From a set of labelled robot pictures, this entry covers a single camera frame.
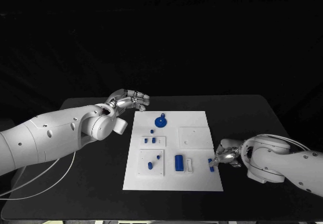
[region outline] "white cable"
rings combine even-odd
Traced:
[[[18,190],[24,186],[26,186],[29,183],[32,183],[49,171],[49,169],[54,167],[54,165],[57,164],[58,161],[60,161],[60,159],[55,161],[55,163],[49,166],[49,168],[31,181],[28,181],[24,185],[21,185],[15,189],[12,189],[8,192],[5,192],[3,194],[0,194],[0,197],[5,196],[6,194],[12,193],[15,190]]]
[[[65,175],[68,174],[68,172],[70,172],[70,169],[71,169],[71,167],[73,167],[73,162],[71,162],[71,165],[70,165],[70,168],[68,168],[68,171],[67,171],[67,173],[64,174],[64,176],[62,176],[62,178],[65,177]],[[47,190],[44,190],[41,193],[38,193],[38,194],[35,194],[35,195],[32,195],[32,196],[29,196],[29,197],[24,197],[24,198],[0,198],[0,200],[22,200],[22,199],[26,199],[26,198],[31,198],[31,197],[35,197],[35,196],[38,196],[39,194],[42,194],[45,191],[48,191],[58,183],[60,183],[60,181],[62,180],[62,178],[58,180],[58,182],[47,189]]]
[[[296,144],[305,151],[306,151],[306,150],[310,151],[309,147],[306,147],[300,142],[297,142],[297,141],[295,141],[293,139],[289,139],[289,138],[286,138],[286,137],[283,137],[283,136],[279,136],[279,135],[274,135],[274,134],[259,134],[257,136],[272,136],[272,137],[276,137],[276,138],[279,138],[279,139],[282,139],[282,140],[286,140],[286,141],[289,141],[290,143]]]

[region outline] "black background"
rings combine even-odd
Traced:
[[[292,0],[2,2],[0,116],[18,125],[120,88],[260,94],[290,137],[323,151],[321,9]]]

